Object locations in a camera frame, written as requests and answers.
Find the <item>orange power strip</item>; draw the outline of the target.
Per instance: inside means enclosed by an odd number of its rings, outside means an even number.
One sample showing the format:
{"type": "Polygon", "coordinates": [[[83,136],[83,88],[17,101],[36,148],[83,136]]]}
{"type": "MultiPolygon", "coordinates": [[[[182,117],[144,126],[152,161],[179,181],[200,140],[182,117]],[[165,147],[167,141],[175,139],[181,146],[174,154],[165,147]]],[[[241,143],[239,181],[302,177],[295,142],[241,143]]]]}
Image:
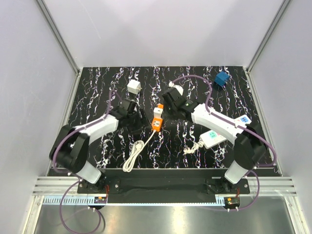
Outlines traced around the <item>orange power strip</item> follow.
{"type": "MultiPolygon", "coordinates": [[[[158,104],[157,107],[162,108],[164,110],[163,104],[158,104]]],[[[162,117],[161,118],[154,118],[153,117],[152,124],[151,124],[152,130],[159,132],[161,130],[162,123],[163,123],[162,117]]]]}

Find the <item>white USB charger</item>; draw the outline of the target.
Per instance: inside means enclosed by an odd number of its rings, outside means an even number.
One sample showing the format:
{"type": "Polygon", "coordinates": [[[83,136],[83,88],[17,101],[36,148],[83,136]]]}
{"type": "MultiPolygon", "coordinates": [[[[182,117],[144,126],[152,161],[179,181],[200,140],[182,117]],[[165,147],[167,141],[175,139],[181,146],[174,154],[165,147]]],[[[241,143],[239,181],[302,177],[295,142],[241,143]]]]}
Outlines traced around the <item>white USB charger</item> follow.
{"type": "Polygon", "coordinates": [[[161,118],[162,113],[163,113],[162,108],[158,108],[158,107],[154,108],[154,118],[161,118]]]}

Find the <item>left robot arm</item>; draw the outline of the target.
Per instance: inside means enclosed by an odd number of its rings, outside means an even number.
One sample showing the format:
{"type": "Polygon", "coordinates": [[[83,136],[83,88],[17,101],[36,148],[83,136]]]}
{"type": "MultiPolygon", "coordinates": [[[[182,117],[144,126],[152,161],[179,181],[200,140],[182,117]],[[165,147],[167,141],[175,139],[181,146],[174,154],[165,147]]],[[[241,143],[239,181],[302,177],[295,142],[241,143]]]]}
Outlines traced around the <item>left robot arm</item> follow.
{"type": "Polygon", "coordinates": [[[137,134],[147,123],[144,109],[134,101],[124,99],[120,105],[89,123],[75,127],[64,125],[52,146],[49,158],[53,165],[60,165],[86,180],[94,193],[100,193],[105,188],[105,181],[102,179],[104,172],[88,161],[89,146],[119,129],[127,128],[129,133],[137,134]]]}

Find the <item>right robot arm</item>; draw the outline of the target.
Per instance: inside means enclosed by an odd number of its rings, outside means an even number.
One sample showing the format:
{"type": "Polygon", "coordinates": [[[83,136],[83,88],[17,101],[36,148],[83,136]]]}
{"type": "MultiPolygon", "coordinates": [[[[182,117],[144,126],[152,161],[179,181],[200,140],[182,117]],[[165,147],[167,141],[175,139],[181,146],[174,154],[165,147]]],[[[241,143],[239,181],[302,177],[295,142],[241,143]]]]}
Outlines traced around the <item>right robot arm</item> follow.
{"type": "Polygon", "coordinates": [[[197,100],[186,99],[175,87],[162,94],[165,112],[171,117],[201,125],[225,137],[234,146],[234,161],[224,174],[221,187],[233,193],[239,181],[266,153],[265,139],[257,134],[256,123],[235,121],[197,100]]]}

